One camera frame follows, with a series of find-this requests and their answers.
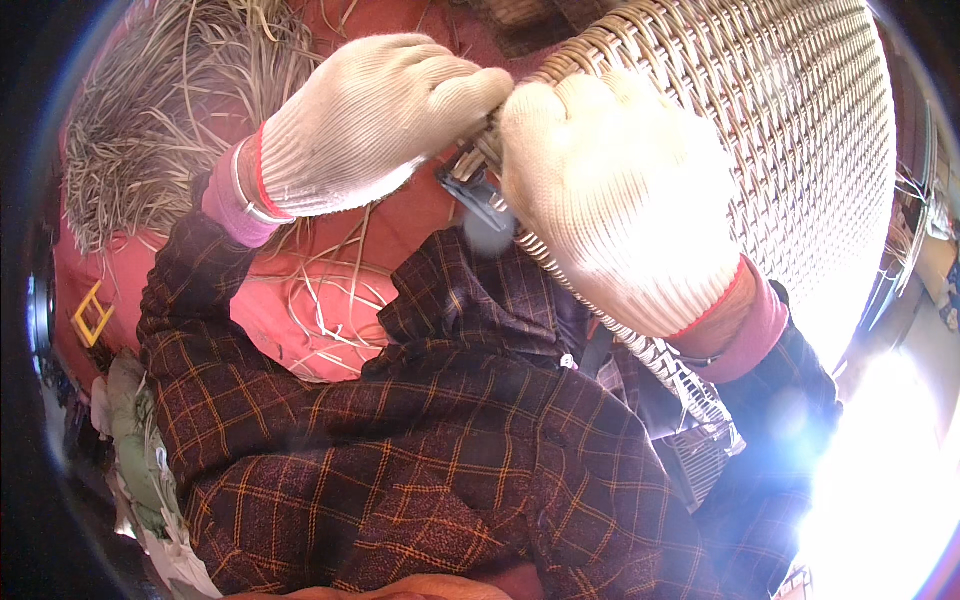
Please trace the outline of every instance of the white cloth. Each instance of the white cloth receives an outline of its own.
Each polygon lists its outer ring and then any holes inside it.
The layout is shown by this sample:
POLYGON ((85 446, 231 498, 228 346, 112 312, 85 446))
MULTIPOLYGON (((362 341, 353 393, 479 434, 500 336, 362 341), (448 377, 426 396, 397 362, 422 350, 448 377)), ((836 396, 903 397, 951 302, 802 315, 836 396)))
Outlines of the white cloth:
POLYGON ((105 440, 110 433, 110 410, 107 398, 107 381, 103 377, 93 380, 90 389, 90 424, 100 432, 100 439, 105 440))
POLYGON ((294 216, 369 204, 482 129, 513 88, 506 71, 481 69, 427 36, 357 39, 264 124, 264 189, 294 216))
MULTIPOLYGON (((137 518, 136 511, 132 507, 135 500, 130 496, 130 491, 127 489, 123 476, 116 471, 112 475, 115 477, 115 484, 110 485, 110 489, 113 491, 117 503, 118 521, 122 518, 130 522, 137 541, 150 556, 150 561, 154 564, 156 573, 167 587, 171 588, 170 581, 177 579, 193 586, 197 591, 211 598, 222 598, 223 594, 213 585, 213 581, 206 571, 206 565, 197 557, 193 547, 190 546, 190 534, 183 526, 181 519, 164 510, 163 518, 167 524, 166 533, 170 539, 158 539, 137 518)), ((118 524, 117 529, 122 528, 122 524, 118 524)))
POLYGON ((732 162, 707 119, 617 71, 525 85, 500 129, 507 205, 586 300, 662 338, 730 287, 732 162))

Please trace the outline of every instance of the yellow plastic frame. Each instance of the yellow plastic frame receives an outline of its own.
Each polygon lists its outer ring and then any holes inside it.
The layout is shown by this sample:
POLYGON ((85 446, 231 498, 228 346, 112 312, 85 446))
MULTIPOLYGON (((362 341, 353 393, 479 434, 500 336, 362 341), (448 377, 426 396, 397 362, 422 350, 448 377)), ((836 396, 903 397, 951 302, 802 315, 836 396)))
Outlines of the yellow plastic frame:
POLYGON ((97 339, 100 338, 100 334, 104 332, 104 327, 107 326, 107 321, 109 321, 110 317, 113 316, 114 307, 111 306, 109 309, 104 311, 104 307, 101 306, 100 302, 97 300, 97 290, 100 289, 102 284, 103 280, 101 279, 97 281, 92 288, 90 288, 90 291, 86 293, 84 301, 82 301, 80 303, 80 307, 77 308, 77 312, 73 314, 73 325, 77 327, 77 334, 80 336, 80 340, 87 348, 93 348, 93 345, 97 343, 97 339), (90 326, 86 324, 86 321, 84 321, 84 312, 90 304, 93 304, 93 307, 100 314, 100 320, 93 331, 90 331, 90 326))

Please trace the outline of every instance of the brown plaid jacket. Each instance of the brown plaid jacket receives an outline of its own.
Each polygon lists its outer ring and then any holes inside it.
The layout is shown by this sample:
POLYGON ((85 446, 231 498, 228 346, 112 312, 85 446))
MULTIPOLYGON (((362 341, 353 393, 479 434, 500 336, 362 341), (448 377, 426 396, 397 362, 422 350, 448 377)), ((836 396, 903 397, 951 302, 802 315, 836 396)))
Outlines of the brown plaid jacket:
POLYGON ((369 591, 518 560, 549 598, 778 588, 839 415, 792 325, 721 386, 749 445, 691 515, 636 416, 636 361, 616 396, 559 367, 557 311, 576 304, 522 252, 483 258, 435 233, 394 274, 379 315, 393 342, 336 384, 298 380, 230 320, 254 255, 185 217, 138 328, 193 545, 224 593, 369 591), (771 424, 777 398, 800 411, 791 427, 771 424))

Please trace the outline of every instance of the silver bracelet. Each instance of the silver bracelet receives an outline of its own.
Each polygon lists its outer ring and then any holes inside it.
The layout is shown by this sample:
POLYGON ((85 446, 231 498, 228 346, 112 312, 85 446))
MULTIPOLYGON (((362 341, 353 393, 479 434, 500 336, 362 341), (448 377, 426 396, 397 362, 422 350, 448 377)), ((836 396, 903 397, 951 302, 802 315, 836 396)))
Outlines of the silver bracelet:
POLYGON ((233 151, 233 159, 230 161, 230 178, 233 180, 233 193, 236 195, 237 200, 240 201, 240 205, 244 207, 244 214, 250 215, 257 221, 267 225, 287 225, 288 223, 293 223, 297 220, 297 217, 278 219, 277 217, 268 215, 257 208, 256 204, 247 200, 247 195, 243 193, 243 187, 240 186, 240 170, 238 168, 238 163, 240 160, 240 151, 243 150, 244 145, 248 141, 250 141, 249 137, 237 144, 236 150, 233 151))
POLYGON ((681 362, 683 362, 688 367, 693 367, 696 369, 703 369, 705 367, 709 367, 713 363, 723 358, 723 353, 717 354, 715 356, 707 356, 705 358, 693 358, 692 356, 683 356, 682 354, 680 354, 679 350, 677 350, 670 344, 667 343, 666 346, 671 352, 673 352, 673 355, 675 358, 680 359, 681 362))

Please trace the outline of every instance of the wicker chair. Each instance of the wicker chair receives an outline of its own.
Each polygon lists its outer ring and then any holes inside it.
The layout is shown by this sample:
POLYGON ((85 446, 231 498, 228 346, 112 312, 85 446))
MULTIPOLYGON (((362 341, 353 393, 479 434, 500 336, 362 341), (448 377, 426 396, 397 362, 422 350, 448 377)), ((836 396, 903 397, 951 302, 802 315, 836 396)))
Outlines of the wicker chair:
MULTIPOLYGON (((527 81, 556 84, 611 69, 647 75, 674 102, 714 121, 736 164, 740 193, 729 224, 742 251, 790 290, 801 326, 829 310, 852 333, 883 250, 896 170, 890 76, 865 2, 634 0, 562 44, 527 81)), ((492 121, 454 167, 457 180, 484 167, 499 175, 492 121)), ((492 203, 506 207, 499 197, 492 203)), ((692 417, 715 417, 716 391, 662 340, 638 335, 577 294, 522 224, 516 242, 692 417)))

